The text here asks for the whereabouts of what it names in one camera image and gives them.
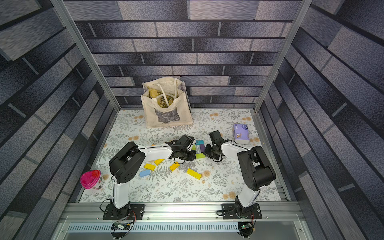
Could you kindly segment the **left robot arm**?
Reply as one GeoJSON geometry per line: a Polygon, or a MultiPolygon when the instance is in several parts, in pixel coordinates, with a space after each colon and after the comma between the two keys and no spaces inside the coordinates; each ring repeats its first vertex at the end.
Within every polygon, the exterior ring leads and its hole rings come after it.
{"type": "Polygon", "coordinates": [[[109,161],[114,190],[103,219],[122,220],[130,214],[130,181],[144,163],[159,159],[192,162],[196,159],[196,151],[192,150],[194,141],[194,137],[182,135],[179,140],[157,146],[140,147],[135,142],[128,142],[109,161]]]}

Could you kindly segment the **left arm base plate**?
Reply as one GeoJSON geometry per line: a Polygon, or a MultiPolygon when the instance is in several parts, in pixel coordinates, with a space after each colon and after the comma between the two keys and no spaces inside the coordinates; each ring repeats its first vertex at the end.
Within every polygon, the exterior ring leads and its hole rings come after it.
{"type": "Polygon", "coordinates": [[[142,220],[145,206],[144,204],[128,204],[117,209],[113,204],[108,204],[104,210],[103,220],[124,220],[127,217],[142,220]]]}

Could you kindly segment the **lime green block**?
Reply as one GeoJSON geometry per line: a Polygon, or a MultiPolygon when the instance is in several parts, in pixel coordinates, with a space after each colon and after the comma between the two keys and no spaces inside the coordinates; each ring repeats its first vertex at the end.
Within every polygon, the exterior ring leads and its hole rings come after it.
{"type": "Polygon", "coordinates": [[[196,159],[203,159],[206,156],[203,153],[196,154],[196,159]]]}

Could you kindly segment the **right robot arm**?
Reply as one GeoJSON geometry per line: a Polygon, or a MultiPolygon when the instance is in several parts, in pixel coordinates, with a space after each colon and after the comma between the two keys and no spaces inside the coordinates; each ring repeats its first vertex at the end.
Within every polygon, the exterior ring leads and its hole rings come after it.
{"type": "Polygon", "coordinates": [[[240,194],[235,197],[234,206],[230,210],[220,210],[221,216],[226,218],[237,215],[240,219],[261,219],[256,198],[262,187],[270,185],[276,179],[276,172],[264,149],[260,146],[246,149],[231,140],[224,140],[219,131],[211,132],[210,138],[212,144],[206,145],[204,155],[215,162],[222,161],[224,156],[238,160],[245,183],[240,194]]]}

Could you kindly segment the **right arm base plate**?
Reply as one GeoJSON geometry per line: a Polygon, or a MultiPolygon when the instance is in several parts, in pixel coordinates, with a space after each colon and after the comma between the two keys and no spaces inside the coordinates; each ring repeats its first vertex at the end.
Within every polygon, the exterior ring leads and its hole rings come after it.
{"type": "Polygon", "coordinates": [[[243,208],[238,203],[222,204],[221,207],[222,209],[219,212],[224,220],[250,220],[252,217],[259,220],[263,218],[259,204],[253,204],[247,208],[243,208]]]}

